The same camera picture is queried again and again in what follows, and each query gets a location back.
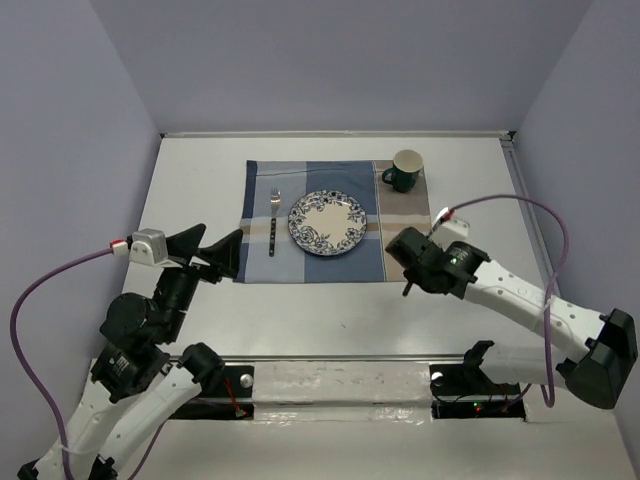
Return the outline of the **dark teal cup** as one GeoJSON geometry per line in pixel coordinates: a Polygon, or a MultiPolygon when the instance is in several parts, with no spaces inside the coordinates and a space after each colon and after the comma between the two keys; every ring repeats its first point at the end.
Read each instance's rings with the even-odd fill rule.
{"type": "Polygon", "coordinates": [[[382,173],[381,180],[395,191],[407,193],[417,183],[423,165],[423,158],[419,153],[402,150],[395,154],[392,166],[382,173]]]}

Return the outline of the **blue floral ceramic plate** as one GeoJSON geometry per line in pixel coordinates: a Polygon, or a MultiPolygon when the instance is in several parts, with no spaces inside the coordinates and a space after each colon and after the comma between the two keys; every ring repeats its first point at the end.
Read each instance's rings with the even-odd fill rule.
{"type": "Polygon", "coordinates": [[[287,227],[304,252],[333,257],[353,250],[367,231],[367,214],[352,196],[337,190],[317,190],[291,207],[287,227]]]}

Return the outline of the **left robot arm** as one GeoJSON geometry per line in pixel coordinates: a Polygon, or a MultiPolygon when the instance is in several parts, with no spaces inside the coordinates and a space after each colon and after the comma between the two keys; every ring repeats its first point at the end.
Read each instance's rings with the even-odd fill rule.
{"type": "Polygon", "coordinates": [[[19,296],[10,316],[12,347],[50,407],[58,438],[45,455],[21,466],[18,478],[115,479],[133,451],[143,441],[155,442],[180,407],[218,388],[233,392],[224,360],[206,344],[188,346],[174,365],[161,349],[176,341],[200,283],[216,284],[238,275],[242,231],[236,229],[203,247],[205,231],[204,224],[170,236],[154,229],[136,231],[45,274],[19,296]],[[106,344],[93,363],[78,406],[64,420],[21,349],[18,313],[47,280],[107,255],[162,272],[152,296],[129,292],[112,300],[99,328],[106,344]]]}

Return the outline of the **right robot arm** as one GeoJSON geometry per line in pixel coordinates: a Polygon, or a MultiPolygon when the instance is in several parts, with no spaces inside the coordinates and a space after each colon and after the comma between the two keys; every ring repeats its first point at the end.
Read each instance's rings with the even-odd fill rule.
{"type": "Polygon", "coordinates": [[[486,252],[464,241],[441,248],[413,227],[396,235],[386,251],[402,267],[408,286],[480,305],[542,338],[541,364],[526,349],[476,343],[460,368],[468,390],[482,392],[493,383],[559,386],[590,406],[616,406],[638,359],[631,315],[620,309],[604,314],[547,296],[486,252]]]}

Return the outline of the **blue beige plaid cloth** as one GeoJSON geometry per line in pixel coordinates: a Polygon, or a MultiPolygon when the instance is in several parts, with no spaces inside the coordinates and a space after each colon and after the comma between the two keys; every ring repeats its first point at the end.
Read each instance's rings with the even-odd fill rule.
{"type": "Polygon", "coordinates": [[[378,283],[404,279],[398,264],[384,252],[400,230],[430,228],[425,171],[407,193],[381,180],[390,160],[246,162],[240,227],[243,239],[239,283],[378,283]],[[281,191],[275,255],[269,256],[270,192],[281,191]],[[294,203],[317,190],[337,190],[355,198],[367,214],[367,232],[351,251],[333,257],[304,252],[289,235],[287,217],[294,203]]]}

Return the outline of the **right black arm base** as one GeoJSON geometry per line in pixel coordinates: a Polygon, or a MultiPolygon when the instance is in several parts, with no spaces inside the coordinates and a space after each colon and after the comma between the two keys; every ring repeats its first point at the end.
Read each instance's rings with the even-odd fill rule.
{"type": "Polygon", "coordinates": [[[436,364],[430,375],[434,420],[526,419],[518,384],[493,383],[463,364],[436,364]]]}

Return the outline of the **silver fork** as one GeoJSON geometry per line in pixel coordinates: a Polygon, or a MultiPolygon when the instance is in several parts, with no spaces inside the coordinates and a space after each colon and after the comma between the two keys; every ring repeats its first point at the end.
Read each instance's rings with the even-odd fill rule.
{"type": "Polygon", "coordinates": [[[270,234],[269,234],[269,256],[275,255],[275,243],[276,243],[276,230],[277,230],[277,215],[281,204],[281,191],[277,188],[272,188],[270,192],[270,234]]]}

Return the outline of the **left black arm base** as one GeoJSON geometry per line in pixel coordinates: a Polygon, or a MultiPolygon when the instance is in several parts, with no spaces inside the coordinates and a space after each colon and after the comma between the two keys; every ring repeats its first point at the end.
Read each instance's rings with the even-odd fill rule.
{"type": "Polygon", "coordinates": [[[188,419],[237,421],[250,419],[255,368],[248,364],[231,364],[215,385],[207,385],[183,410],[188,419]]]}

